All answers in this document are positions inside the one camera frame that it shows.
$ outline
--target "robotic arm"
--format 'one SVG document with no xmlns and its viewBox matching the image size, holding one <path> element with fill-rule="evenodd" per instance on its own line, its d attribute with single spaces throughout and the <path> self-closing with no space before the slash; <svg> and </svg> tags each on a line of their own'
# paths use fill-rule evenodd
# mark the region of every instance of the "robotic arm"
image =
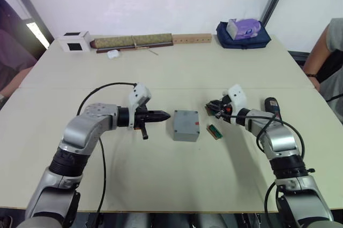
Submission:
<svg viewBox="0 0 343 228">
<path fill-rule="evenodd" d="M 148 111 L 150 91 L 141 83 L 129 95 L 130 106 L 92 104 L 66 126 L 53 160 L 43 173 L 27 210 L 25 221 L 18 227 L 65 228 L 74 221 L 80 194 L 76 191 L 88 158 L 100 136 L 117 127 L 140 129 L 148 139 L 146 122 L 164 121 L 164 111 Z"/>
<path fill-rule="evenodd" d="M 225 92 L 221 100 L 212 100 L 206 104 L 206 108 L 216 118 L 244 126 L 247 131 L 258 136 L 269 120 L 254 116 L 270 119 L 273 114 L 246 109 L 246 101 L 242 88 L 235 85 Z M 306 169 L 289 129 L 280 122 L 272 121 L 262 133 L 260 141 L 276 176 L 275 184 L 279 192 L 283 193 L 277 199 L 277 207 L 285 226 L 342 228 L 343 225 L 333 221 L 331 211 L 314 178 L 308 174 L 310 170 Z"/>
</svg>

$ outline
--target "white box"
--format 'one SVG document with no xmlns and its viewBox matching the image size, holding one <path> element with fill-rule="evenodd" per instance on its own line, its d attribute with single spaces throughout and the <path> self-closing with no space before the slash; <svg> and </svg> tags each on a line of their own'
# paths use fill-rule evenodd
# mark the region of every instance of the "white box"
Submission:
<svg viewBox="0 0 343 228">
<path fill-rule="evenodd" d="M 91 51 L 91 35 L 88 31 L 67 32 L 58 38 L 59 44 L 65 52 Z"/>
</svg>

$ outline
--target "navy blue bag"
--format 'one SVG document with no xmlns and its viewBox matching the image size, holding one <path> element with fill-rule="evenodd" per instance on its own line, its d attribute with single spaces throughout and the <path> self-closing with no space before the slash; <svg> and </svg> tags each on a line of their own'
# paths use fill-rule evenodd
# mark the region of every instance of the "navy blue bag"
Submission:
<svg viewBox="0 0 343 228">
<path fill-rule="evenodd" d="M 271 41 L 266 29 L 261 24 L 261 30 L 254 38 L 233 40 L 229 33 L 226 31 L 227 23 L 220 22 L 217 27 L 218 40 L 224 48 L 238 48 L 238 49 L 250 49 L 250 48 L 263 48 Z"/>
</svg>

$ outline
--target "white table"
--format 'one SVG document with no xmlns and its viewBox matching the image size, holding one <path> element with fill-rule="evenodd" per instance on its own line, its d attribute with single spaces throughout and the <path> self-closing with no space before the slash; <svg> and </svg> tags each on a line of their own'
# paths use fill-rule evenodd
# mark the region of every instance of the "white table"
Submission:
<svg viewBox="0 0 343 228">
<path fill-rule="evenodd" d="M 25 208 L 40 176 L 52 160 L 66 124 L 90 89 L 20 88 L 0 111 L 0 206 Z M 88 104 L 125 106 L 130 88 L 108 88 Z M 330 208 L 342 208 L 343 128 L 314 89 L 244 89 L 249 108 L 260 109 L 276 97 L 285 121 L 294 125 L 306 144 L 305 163 Z M 172 113 L 199 111 L 197 142 L 170 137 L 172 119 L 147 124 L 149 140 L 140 131 L 118 128 L 103 135 L 107 161 L 104 211 L 262 212 L 264 194 L 274 180 L 270 165 L 243 127 L 207 116 L 204 105 L 219 99 L 222 89 L 151 89 L 149 109 Z M 224 135 L 216 141 L 206 131 L 213 123 Z M 97 146 L 88 161 L 80 211 L 98 206 L 102 161 Z M 271 196 L 270 210 L 276 210 Z"/>
<path fill-rule="evenodd" d="M 142 82 L 151 89 L 313 87 L 282 44 L 272 36 L 266 48 L 224 49 L 211 43 L 121 52 L 64 53 L 54 41 L 21 87 L 95 88 L 110 82 Z"/>
</svg>

